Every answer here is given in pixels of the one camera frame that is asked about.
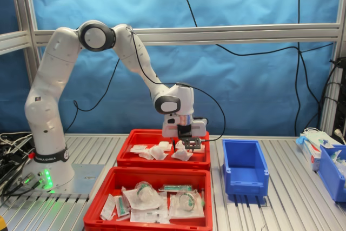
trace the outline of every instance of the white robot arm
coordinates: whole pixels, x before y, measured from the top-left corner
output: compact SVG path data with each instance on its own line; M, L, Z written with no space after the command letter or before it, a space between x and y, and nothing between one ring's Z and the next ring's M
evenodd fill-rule
M199 148L205 136L206 119L193 118L194 91L187 84L168 88L161 83L150 64L149 54L132 28L125 24L108 28L88 21L77 30L58 28L50 39L25 103L35 142L35 157L23 168L23 176L33 173L44 180L37 189L47 190L69 182L74 171L65 145L58 111L61 93L82 49L113 49L123 64L138 73L148 86L155 109L164 114L164 137L178 137L186 148Z

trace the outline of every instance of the wire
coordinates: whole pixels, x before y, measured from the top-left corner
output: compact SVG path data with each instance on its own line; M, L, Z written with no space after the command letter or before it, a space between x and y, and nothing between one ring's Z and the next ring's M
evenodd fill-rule
M83 112L92 111L94 108L96 108L96 107L98 106L98 104L101 102L101 100L105 97L105 95L107 94L107 91L108 91L108 89L109 89L110 83L112 82L112 79L113 79L113 77L114 77L115 70L116 70L117 67L118 67L119 61L120 61L120 59L118 59L117 64L116 64L115 67L114 67L113 74L112 74L112 76L110 77L110 80L109 80L109 83L108 83L108 86L107 86L107 89L106 89L105 93L104 93L103 96L99 99L99 101L96 103L95 106L93 106L93 107L90 108L90 109L81 109L81 108L78 107L77 101L74 100L74 105L75 105L75 107L76 107L76 114L75 114L74 119L72 120L72 123L69 125L69 127L67 127L65 133L67 133L67 131L70 129L70 127L72 127L72 125L74 124L74 122L75 122L75 120L76 120L76 117L77 117L77 114L78 114L78 110L83 111Z
M316 48L313 48L313 49L310 49L310 50L302 51L302 53L303 52L308 52L308 51L318 50L318 49L321 49L321 48L324 48L324 47L327 47L327 46L330 46L330 45L333 45L333 43L329 43L329 44L326 44L326 45L323 45L323 46L320 46L320 47L316 47Z
M196 27L198 27L196 19L195 19L195 16L194 16L194 12L192 11L192 7L190 5L190 2L189 2L189 0L186 0L186 2L188 4L188 6L189 6L192 19L194 20L194 24L195 24ZM301 5L301 0L298 0L298 24L300 23L300 19L301 19L300 5ZM324 48L324 47L330 46L332 44L333 43L330 43L330 44L327 44L327 45L324 45L324 46L321 46L321 47L317 47L317 48L313 48L313 49L310 49L310 50L306 50L306 51L303 51L303 52L317 50L317 49L320 49L320 48ZM304 62L303 55L302 55L303 52L300 51L300 43L299 42L298 42L298 47L289 46L289 47L286 47L286 48L281 48L281 49L277 49L277 50L273 50L273 51L254 52L254 53L249 53L249 54L238 54L236 52L233 52L233 51L227 49L226 47L224 47L224 46L222 46L220 44L216 44L216 46L218 46L218 47L222 48L223 50L229 52L230 54L233 54L233 55L236 55L236 56L264 55L264 54L272 54L274 52L278 52L278 51L282 51L282 50L286 50L286 49L291 49L291 48L292 49L296 49L298 51L298 62L297 62L297 73L296 73L296 80L295 80L295 89L296 89L296 96L297 96L297 100L298 100L298 111L297 111L297 115L296 115L296 119L295 119L295 135L297 135L296 125L297 125L297 120L298 120L298 116L299 116L299 111L300 111L300 108L301 108L301 103L300 103L300 99L299 99L299 95L298 95L298 90L297 90L298 71L299 71L299 59L300 58L302 59L302 63L303 63L303 66L304 66L305 80L306 80L306 83L307 83L308 90L311 93L311 95L313 96L313 98L315 99L315 101L317 102L318 111L321 110L320 102L318 101L318 99L316 98L316 96L314 95L314 93L311 91L311 89L309 87L307 69L306 69L305 62Z
M339 103L337 100L335 100L335 99L333 99L333 98L331 98L331 97L324 97L324 98L327 98L327 99L329 99L329 100L333 100L333 101L335 101L337 104Z
M142 70L142 73L144 74L144 76L145 76L149 81L151 81L153 84L156 84L156 85L175 85L175 83L158 83L158 82L155 82L155 81L153 81L151 78L148 77L148 75L144 72L144 70L143 70L143 68L142 68L142 65L141 65L141 62L140 62L140 60L139 60L139 55L138 55L138 51L137 51L137 47L136 47L136 42L135 42L135 37L134 37L134 34L135 34L135 33L134 33L134 32L131 32L131 33L132 33L132 40L133 40L133 42L134 42L134 46L135 46L135 50L136 50L136 55L137 55L138 64L139 64L139 67L141 67L141 70ZM223 115L223 130L222 130L222 133L221 133L221 135L220 135L218 138L216 138L216 139L212 139L212 140L203 140L203 142L213 142L213 141L216 141L216 140L220 139L220 138L223 136L223 134L225 133L225 129L226 129L226 116L225 116L225 113L223 112L223 110L222 110L220 104L216 101L216 99L214 99L211 95L209 95L208 93L206 93L206 92L205 92L204 90L202 90L202 89L193 87L193 86L191 86L191 85L186 85L186 84L183 84L183 83L180 83L180 85L183 85L183 86L185 86L185 87L189 87L189 88L193 88L193 89L199 90L200 92L202 92L202 93L206 94L207 96L209 96L209 97L210 97L212 100L214 100L215 103L218 105L218 107L220 108L221 113L222 113L222 115Z
M7 143L7 144L9 144L9 145L11 145L11 146L14 146L14 147L16 147L19 151L25 153L26 155L29 155L27 152L23 151L21 148L19 148L18 146L16 146L15 143L18 142L18 141L20 141L20 140L23 140L23 139L28 138L28 137L31 136L32 134L29 134L29 135L27 135L27 136L25 136L25 137L18 138L17 140L12 141L12 142L8 142L8 141L6 141L6 140L4 140L4 139L1 138L2 135L27 134L27 133L30 133L30 132L2 133L2 134L0 134L0 141L2 141L2 142L4 142L4 143Z

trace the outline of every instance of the blue plastic crate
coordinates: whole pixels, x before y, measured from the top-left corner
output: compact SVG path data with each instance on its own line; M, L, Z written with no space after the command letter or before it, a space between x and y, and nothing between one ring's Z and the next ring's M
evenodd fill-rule
M258 141L222 140L227 194L267 196L269 172Z
M346 146L334 146L334 148L326 149L321 146L321 160L318 174L320 175L325 187L327 188L331 198L336 202L346 201L345 178L337 169L330 156L336 151L341 150L339 157L346 159Z

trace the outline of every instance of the slatted table surface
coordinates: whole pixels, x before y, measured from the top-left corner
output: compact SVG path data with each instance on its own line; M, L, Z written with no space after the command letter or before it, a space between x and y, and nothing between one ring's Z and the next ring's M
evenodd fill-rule
M214 230L332 230L346 231L346 204L335 203L320 177L308 163L292 137L224 138L259 140L270 173L268 196L224 194L223 149L210 143ZM67 134L73 163L104 164L96 189L89 199L40 193L11 197L0 207L9 230L83 230L83 216L108 170L116 166L126 135Z

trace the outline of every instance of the aluminum frame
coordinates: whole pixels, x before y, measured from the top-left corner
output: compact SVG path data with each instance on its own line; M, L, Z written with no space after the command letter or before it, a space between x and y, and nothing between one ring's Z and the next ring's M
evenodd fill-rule
M46 46L54 30L38 30L32 0L15 0L19 29L24 35L11 33L14 38L1 35L0 54L24 49L29 81L32 84L41 59L39 47ZM232 43L275 43L275 42L335 42L333 59L346 55L344 38L346 0L340 0L337 23L323 24L269 24L240 25L199 28L151 28L134 29L145 45L187 45L187 44L232 44ZM340 82L342 70L337 69L331 81ZM338 98L338 84L331 84L327 95ZM321 128L331 134L336 104L326 100L323 108Z

